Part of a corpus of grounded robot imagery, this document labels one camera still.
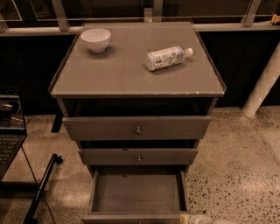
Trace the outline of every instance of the plastic bottle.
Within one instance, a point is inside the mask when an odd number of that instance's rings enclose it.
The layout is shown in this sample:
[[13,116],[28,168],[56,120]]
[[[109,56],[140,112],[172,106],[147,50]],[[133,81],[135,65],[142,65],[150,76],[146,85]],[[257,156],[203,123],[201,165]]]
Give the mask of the plastic bottle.
[[180,64],[186,58],[192,55],[192,48],[186,48],[185,50],[183,50],[180,46],[174,46],[163,50],[147,53],[145,64],[150,71],[154,71],[164,67],[170,67]]

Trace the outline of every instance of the white bowl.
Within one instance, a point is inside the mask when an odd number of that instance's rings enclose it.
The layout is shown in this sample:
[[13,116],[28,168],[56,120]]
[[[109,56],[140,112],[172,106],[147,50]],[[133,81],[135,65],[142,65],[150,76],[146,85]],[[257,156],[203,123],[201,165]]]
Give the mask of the white bowl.
[[94,53],[104,52],[109,45],[111,33],[105,29],[90,29],[80,35],[87,48]]

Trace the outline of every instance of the terrazzo floor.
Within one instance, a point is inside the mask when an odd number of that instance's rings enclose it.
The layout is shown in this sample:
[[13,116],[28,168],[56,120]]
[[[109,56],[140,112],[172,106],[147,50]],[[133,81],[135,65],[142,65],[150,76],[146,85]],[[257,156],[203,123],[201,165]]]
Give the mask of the terrazzo floor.
[[[38,223],[81,223],[92,179],[64,127],[51,133],[53,115],[26,117],[24,151],[39,182],[53,153],[61,155],[38,205]],[[34,182],[20,151],[3,181]],[[280,107],[247,118],[239,108],[215,108],[199,153],[185,177],[190,214],[236,223],[280,223]],[[31,192],[0,191],[0,223],[23,223]]]

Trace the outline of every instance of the black wall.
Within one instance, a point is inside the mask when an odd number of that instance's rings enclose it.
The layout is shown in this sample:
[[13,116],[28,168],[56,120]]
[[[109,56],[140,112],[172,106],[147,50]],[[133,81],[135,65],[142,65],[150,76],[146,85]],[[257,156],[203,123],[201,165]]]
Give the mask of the black wall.
[[0,85],[19,86],[27,115],[56,114],[48,87],[73,35],[0,38]]
[[[280,40],[280,31],[202,32],[200,36],[227,86],[216,106],[243,106]],[[278,80],[265,105],[280,105],[279,93]]]

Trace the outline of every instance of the white pipe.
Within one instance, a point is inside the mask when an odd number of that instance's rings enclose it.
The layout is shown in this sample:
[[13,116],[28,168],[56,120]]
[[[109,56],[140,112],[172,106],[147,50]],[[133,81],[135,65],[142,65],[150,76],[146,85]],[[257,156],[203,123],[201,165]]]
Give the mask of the white pipe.
[[265,97],[272,89],[273,85],[280,76],[280,42],[271,55],[267,66],[264,68],[262,75],[255,84],[253,91],[248,97],[242,112],[245,116],[253,117],[256,111],[262,105]]

